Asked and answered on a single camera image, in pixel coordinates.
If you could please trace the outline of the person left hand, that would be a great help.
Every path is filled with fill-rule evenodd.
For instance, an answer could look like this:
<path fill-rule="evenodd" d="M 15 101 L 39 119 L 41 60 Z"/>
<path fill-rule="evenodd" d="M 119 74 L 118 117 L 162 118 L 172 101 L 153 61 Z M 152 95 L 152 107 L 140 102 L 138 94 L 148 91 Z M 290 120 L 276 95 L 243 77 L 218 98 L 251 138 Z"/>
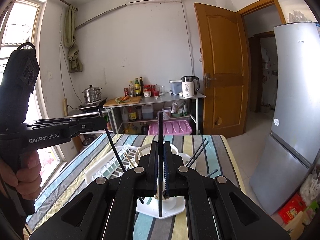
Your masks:
<path fill-rule="evenodd" d="M 26 200 L 35 200 L 41 192 L 42 178 L 40 176 L 41 163 L 37 151 L 29 154 L 27 166 L 14 173 L 13 170 L 1 160 L 1 177 L 5 184 L 14 187 Z"/>

